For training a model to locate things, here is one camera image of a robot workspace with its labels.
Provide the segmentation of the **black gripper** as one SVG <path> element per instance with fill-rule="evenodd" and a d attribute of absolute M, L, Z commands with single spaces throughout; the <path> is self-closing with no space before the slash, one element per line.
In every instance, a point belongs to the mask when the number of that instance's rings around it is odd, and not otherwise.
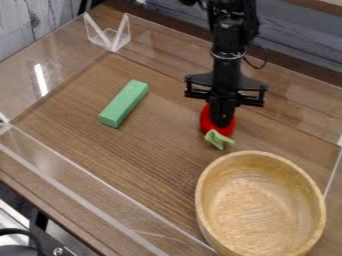
<path fill-rule="evenodd" d="M 212 71 L 184 77 L 184 96 L 205 100 L 209 104 L 212 123 L 216 127 L 220 125 L 227 127 L 232 120 L 235 107 L 264 105 L 267 86 L 242 74 L 240 63 L 246 56 L 244 51 L 229 54 L 211 51 L 211 56 L 213 58 Z"/>

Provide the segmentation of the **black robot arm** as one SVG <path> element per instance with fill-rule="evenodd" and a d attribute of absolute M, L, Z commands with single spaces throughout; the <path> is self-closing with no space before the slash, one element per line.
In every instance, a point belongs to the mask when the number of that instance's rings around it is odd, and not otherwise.
<path fill-rule="evenodd" d="M 207 13 L 212 33 L 212 71 L 184 77 L 184 96 L 208 103 L 208 118 L 225 128 L 240 105 L 262 107 L 267 86 L 242 75 L 246 50 L 259 34 L 256 0 L 179 0 L 199 5 Z"/>

